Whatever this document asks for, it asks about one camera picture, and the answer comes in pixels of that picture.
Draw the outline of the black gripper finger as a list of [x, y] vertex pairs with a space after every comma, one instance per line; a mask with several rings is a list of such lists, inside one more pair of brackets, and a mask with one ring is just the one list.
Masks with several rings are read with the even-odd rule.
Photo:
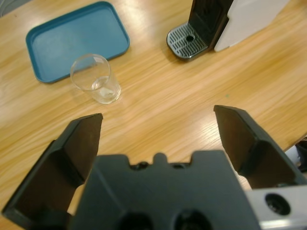
[[97, 156], [101, 113], [72, 120], [44, 150], [2, 210], [25, 230], [66, 230], [76, 189]]
[[297, 166], [245, 110], [215, 105], [214, 112], [223, 148], [251, 188], [306, 185]]

